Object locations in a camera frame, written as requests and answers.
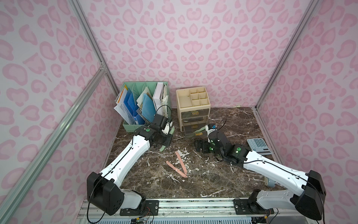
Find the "beige three-drawer organizer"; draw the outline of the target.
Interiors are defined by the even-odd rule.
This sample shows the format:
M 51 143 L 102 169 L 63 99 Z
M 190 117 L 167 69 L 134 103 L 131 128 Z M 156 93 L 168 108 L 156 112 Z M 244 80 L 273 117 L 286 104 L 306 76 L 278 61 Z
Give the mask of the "beige three-drawer organizer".
M 205 87 L 191 87 L 176 90 L 180 131 L 186 137 L 201 136 L 193 133 L 208 123 L 211 104 Z

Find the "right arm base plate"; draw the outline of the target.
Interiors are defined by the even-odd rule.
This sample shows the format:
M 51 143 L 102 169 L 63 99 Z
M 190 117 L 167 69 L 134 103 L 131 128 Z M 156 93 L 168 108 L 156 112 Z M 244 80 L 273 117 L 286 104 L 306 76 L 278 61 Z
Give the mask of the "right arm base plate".
M 233 200 L 236 215 L 266 215 L 275 214 L 273 209 L 265 210 L 257 203 L 251 203 L 249 199 L 235 198 Z

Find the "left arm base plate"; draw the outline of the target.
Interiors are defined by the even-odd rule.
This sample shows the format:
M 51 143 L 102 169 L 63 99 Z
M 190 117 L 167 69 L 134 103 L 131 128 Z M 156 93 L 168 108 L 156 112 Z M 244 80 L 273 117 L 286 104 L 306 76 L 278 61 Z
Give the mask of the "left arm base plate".
M 159 200 L 145 200 L 141 202 L 137 209 L 121 209 L 120 216 L 144 216 L 148 213 L 158 215 Z

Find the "green fruit knife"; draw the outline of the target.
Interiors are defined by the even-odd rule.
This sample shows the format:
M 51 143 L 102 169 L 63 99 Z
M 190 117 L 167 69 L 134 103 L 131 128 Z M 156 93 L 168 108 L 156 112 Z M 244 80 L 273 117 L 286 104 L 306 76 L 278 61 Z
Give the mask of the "green fruit knife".
M 208 126 L 205 125 L 197 130 L 193 130 L 193 133 L 202 133 L 202 132 L 207 132 L 208 131 Z
M 168 133 L 163 139 L 163 142 L 161 143 L 162 147 L 159 149 L 160 152 L 163 152 L 165 148 L 169 147 L 172 141 L 173 133 L 174 133 L 175 127 L 172 127 Z

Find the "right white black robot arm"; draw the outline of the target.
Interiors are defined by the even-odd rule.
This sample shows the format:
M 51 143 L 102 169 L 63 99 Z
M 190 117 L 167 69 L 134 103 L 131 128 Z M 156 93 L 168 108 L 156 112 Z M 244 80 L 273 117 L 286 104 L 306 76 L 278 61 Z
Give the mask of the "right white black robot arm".
M 252 211 L 296 210 L 311 220 L 324 221 L 326 190 L 320 173 L 295 170 L 243 145 L 232 144 L 215 124 L 205 125 L 194 131 L 194 135 L 201 136 L 203 132 L 207 133 L 207 139 L 196 141 L 198 152 L 213 153 L 218 161 L 256 172 L 286 188 L 281 191 L 254 190 L 248 200 Z

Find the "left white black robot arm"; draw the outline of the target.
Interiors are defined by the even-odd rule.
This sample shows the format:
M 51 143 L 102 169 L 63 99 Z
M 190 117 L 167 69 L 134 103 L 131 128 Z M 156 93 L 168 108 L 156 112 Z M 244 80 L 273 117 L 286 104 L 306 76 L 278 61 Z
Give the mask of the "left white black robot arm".
M 172 119 L 160 114 L 153 122 L 140 126 L 126 148 L 99 173 L 87 177 L 87 200 L 108 215 L 120 209 L 144 209 L 145 196 L 121 189 L 122 182 L 137 160 L 153 145 L 170 146 L 174 127 Z

